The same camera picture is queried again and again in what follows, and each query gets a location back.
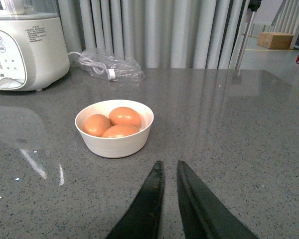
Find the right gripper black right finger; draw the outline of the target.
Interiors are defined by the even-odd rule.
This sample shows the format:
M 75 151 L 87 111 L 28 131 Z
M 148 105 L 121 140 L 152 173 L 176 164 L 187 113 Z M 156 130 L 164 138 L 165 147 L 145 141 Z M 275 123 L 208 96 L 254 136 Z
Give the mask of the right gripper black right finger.
M 256 239 L 184 161 L 177 164 L 178 204 L 187 239 Z

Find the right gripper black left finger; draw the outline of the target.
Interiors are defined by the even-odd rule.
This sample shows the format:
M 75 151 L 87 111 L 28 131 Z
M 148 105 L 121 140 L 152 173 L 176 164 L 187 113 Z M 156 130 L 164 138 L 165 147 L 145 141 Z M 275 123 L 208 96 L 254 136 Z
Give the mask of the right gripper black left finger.
M 157 161 L 126 213 L 106 236 L 108 239 L 157 239 L 164 197 L 164 166 Z

